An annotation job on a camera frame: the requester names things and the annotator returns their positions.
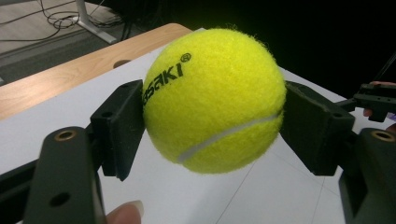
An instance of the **white table surface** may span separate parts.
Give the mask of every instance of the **white table surface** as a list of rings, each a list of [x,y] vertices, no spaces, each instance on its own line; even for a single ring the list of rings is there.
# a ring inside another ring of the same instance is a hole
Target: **white table surface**
[[[68,126],[86,127],[91,114],[119,85],[144,79],[162,49],[0,120],[0,174],[37,159],[49,133]],[[282,71],[286,80],[305,84],[333,102],[344,100]],[[357,118],[356,133],[364,127],[384,129],[391,124],[389,119],[371,122],[362,116],[361,109],[352,114]],[[106,213],[122,203],[141,200],[144,224],[342,224],[341,172],[338,169],[335,176],[326,177],[312,175],[279,136],[262,157],[244,169],[227,175],[198,175],[164,159],[145,133],[126,180],[99,174]]]

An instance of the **ball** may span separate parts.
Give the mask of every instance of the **ball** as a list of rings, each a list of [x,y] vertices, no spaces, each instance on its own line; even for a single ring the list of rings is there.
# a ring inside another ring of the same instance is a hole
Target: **ball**
[[[254,37],[217,28],[173,41],[143,83],[143,117],[169,161],[201,174],[240,169],[277,138],[286,87]]]

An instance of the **brand logo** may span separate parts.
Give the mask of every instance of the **brand logo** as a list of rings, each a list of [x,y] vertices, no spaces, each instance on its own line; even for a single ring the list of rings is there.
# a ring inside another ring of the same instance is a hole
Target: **brand logo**
[[[156,91],[160,90],[161,88],[165,88],[166,85],[173,82],[173,80],[183,77],[183,70],[181,65],[188,62],[190,59],[191,55],[189,53],[185,53],[180,57],[181,63],[170,66],[169,68],[163,70],[158,76],[156,76],[148,84],[148,88],[143,94],[143,105],[146,105],[149,98],[151,98]]]

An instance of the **white seam line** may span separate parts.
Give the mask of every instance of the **white seam line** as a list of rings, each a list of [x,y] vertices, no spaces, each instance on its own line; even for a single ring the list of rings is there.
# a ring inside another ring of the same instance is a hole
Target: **white seam line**
[[[276,119],[277,117],[279,117],[281,113],[278,114],[274,114],[270,117],[266,117],[266,118],[262,118],[262,119],[254,119],[248,123],[244,123],[241,124],[239,126],[235,126],[232,127],[231,129],[228,129],[222,133],[218,133],[213,135],[212,137],[208,138],[206,141],[204,141],[203,143],[200,143],[198,145],[195,145],[193,147],[190,147],[188,150],[186,150],[185,152],[183,152],[178,158],[177,161],[179,163],[183,163],[184,161],[188,160],[189,158],[191,158],[195,153],[197,153],[198,151],[202,150],[203,148],[206,148],[210,145],[212,145],[213,143],[219,141],[221,138],[232,134],[232,133],[237,133],[247,127],[250,127],[252,125],[258,124],[258,123],[264,123],[273,119]]]

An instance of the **hand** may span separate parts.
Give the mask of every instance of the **hand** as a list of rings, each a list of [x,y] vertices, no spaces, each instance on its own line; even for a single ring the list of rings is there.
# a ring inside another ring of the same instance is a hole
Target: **hand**
[[[393,82],[381,82],[381,81],[374,81],[374,82],[371,82],[371,84],[374,84],[374,85],[382,84],[382,85],[394,85],[394,86],[396,86],[396,83],[393,83]],[[373,115],[373,110],[371,110],[371,109],[364,109],[363,110],[363,116],[364,117],[370,117],[372,115]],[[386,131],[391,132],[391,133],[396,133],[396,123],[390,125],[386,129]]]
[[[140,201],[125,203],[106,216],[107,224],[141,224],[143,204]]]

